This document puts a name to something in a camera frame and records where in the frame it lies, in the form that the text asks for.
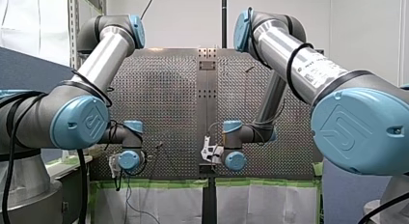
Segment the light blue joint cap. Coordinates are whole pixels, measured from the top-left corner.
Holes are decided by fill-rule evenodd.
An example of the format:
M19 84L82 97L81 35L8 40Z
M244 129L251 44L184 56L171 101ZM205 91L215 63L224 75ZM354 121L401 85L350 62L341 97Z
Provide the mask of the light blue joint cap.
M108 122L108 108L102 100L92 96L73 98L54 116L50 138L63 150L86 149L102 138Z
M240 129L243 126L243 123L241 121L224 121L223 122L223 132L229 133L233 132L237 129Z
M368 88L336 91L314 109L312 130L324 156L348 172L409 172L409 106L395 96Z
M138 132L140 134L144 133L144 123L141 121L124 121L123 125L131 129L132 131Z
M247 159L241 152L232 152L226 156L225 165L232 171L241 171L246 166Z
M17 93L29 92L30 90L0 90L0 98L12 96Z
M124 170L134 170L139 167L139 156L133 151L125 151L118 157L120 167Z
M248 51L248 40L250 34L250 17L248 11L243 11L238 16L234 27L234 49L239 52Z
M144 30L144 24L142 23L141 18L136 15L132 14L129 16L130 22L133 27L133 35L135 35L135 39L137 42L137 49L144 48L145 47L145 30Z

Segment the black vertical post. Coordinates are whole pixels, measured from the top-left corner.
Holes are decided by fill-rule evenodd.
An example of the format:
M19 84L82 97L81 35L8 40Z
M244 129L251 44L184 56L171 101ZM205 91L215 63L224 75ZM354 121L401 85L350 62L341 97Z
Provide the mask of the black vertical post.
M222 48L228 47L228 0L222 0Z

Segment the perforated metal panel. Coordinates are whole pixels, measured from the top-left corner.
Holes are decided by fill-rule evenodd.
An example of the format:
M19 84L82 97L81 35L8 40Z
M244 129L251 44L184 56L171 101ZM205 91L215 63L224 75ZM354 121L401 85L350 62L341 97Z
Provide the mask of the perforated metal panel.
M218 117L225 120L254 120L271 71L248 54L231 50L219 51L218 59ZM314 145L310 130L310 108L299 101L290 90L286 93L285 109L277 123L278 139L259 146L243 145L248 158L245 169L239 173L217 167L221 176L260 177L303 180L314 176L313 162L322 160ZM217 139L221 141L221 125Z
M209 120L250 123L256 116L271 71L249 55L233 50L218 49L217 56L217 69L209 73L199 69L198 49L147 49L136 51L124 61L112 83L111 113L118 122L144 122L144 149L152 160L142 178L198 178L199 155L205 131L211 125ZM207 95L206 103L204 85L211 89L211 99ZM217 113L208 112L209 107ZM222 177L311 179L312 163L322 156L314 146L309 117L309 107L288 92L278 122L278 140L263 147L245 145L248 165L244 171L232 173L221 166L218 172ZM218 142L221 130L219 125ZM107 155L120 149L111 146L92 163L93 180L110 179Z
M196 68L196 49L143 50L127 58L115 77L112 119L144 123L144 150L152 158L140 177L198 177ZM110 179L107 155L120 149L111 146L93 162L93 180Z

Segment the black cable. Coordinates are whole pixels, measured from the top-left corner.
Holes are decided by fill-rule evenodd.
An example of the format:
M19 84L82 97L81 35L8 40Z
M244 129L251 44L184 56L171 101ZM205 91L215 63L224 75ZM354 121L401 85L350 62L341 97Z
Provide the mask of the black cable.
M149 213L149 212L146 212L146 211L142 211L142 210L136 210L135 208L132 207L132 205L130 205L129 199L130 199L130 197L132 196L132 188L130 187L129 181L130 181L130 178L127 179L127 190L126 190L126 202L125 202L125 206L126 206L126 207L130 207L132 210L134 210L134 211L136 211L136 212L143 213L143 214L146 214L146 215L150 216L153 220L155 220L155 222L156 222L157 224L160 224L159 220L158 220L155 216L153 216L153 214L151 214L151 213Z
M262 127L265 125L269 125L270 123L272 123L272 126L276 124L276 121L280 118L281 114L283 113L284 108L286 107L286 99L283 99L283 104L280 108L280 111L277 113L277 115L273 116L272 118L268 119L267 121L258 123L258 122L253 122L254 125L256 125L256 127Z
M88 185L87 185L87 165L85 164L85 157L82 150L77 150L79 164L81 167L81 211L79 212L78 223L85 224L87 218L87 205L88 205Z
M6 182L3 190L3 200L2 200L2 212L3 212L3 222L4 224L10 224L9 212L8 212L8 202L9 202L9 194L10 194L10 187L12 185L12 178L13 178L13 170L14 170L14 150L15 145L14 142L16 140L18 127L20 126L21 121L23 120L24 116L29 112L29 110L46 94L38 95L36 98L33 99L31 104L24 109L24 111L18 116L15 125L13 126L12 136L10 138L10 146L9 146L9 166L7 169L7 176Z
M292 93L302 102L306 103L304 99L298 94L297 90L295 90L294 85L292 84L292 63L294 62L295 57L297 56L298 52L301 51L303 48L312 48L314 49L314 46L308 42L301 43L300 46L298 46L292 53L291 56L288 59L288 63L286 64L286 83L288 84L288 87L291 89Z
M150 4L152 3L153 0L150 0L148 3L147 7L144 9L144 12L141 15L141 20L144 19L145 13L147 12L148 8L150 7Z
M268 66L259 56L259 52L257 51L257 47L256 47L256 41L255 41L255 35L254 35L254 30L253 30L253 23L252 23L252 7L249 7L249 9L247 10L247 15L249 18L249 30L250 30L250 40L252 41L252 45L253 45L253 50L256 54L257 60L266 68L271 69L270 66Z
M94 83L92 83L90 80L88 80L87 77L85 77L84 75L79 73L77 70L72 70L72 73L77 75L79 78L81 78L81 80L83 80L86 84L88 84L94 90L96 90L102 97L104 97L106 107L111 107L112 106L112 100L105 93L103 93L101 90L99 90L99 88Z
M408 193L405 193L405 194L403 194L403 195L401 195L401 196L398 196L398 197L396 197L396 198L394 198L394 199L392 199L391 201L389 201L389 202L387 202L387 203L381 205L380 207L376 208L375 210L372 210L370 213L368 213L367 215L365 215L365 216L358 222L358 224L366 224L367 222L370 221L370 219L371 219L374 215L378 214L379 212L381 212L381 211L383 211L383 210L385 210L385 209L387 209L387 208L389 208L389 207L391 207L391 206L396 205L397 203L403 202L403 201L405 201L405 200L407 200L407 199L409 199L409 192L408 192Z
M257 143L257 145L259 146L264 146L264 144L266 143L266 141L264 140L264 138L262 137L261 133L259 133L259 131L257 130L257 128L255 126L253 126L252 124L246 124L244 126L248 126L249 128L251 128L261 139L262 143Z
M121 190L121 181L122 181L122 178L123 178L123 170L121 169L121 171L120 171L120 181L119 181L119 184L118 184L118 177L115 177L115 178L114 178L115 191L117 191L117 192Z
M108 132L108 143L103 149L104 151L108 149L108 147L112 144L114 138L117 136L118 126L123 126L123 124L119 124L116 120L111 120Z

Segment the dark gray panel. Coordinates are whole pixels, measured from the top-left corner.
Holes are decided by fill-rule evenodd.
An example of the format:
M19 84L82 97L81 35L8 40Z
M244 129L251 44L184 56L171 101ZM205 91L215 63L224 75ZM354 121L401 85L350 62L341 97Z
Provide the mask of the dark gray panel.
M0 47L0 90L50 92L70 78L71 68ZM61 157L61 150L42 150L41 156L48 162Z

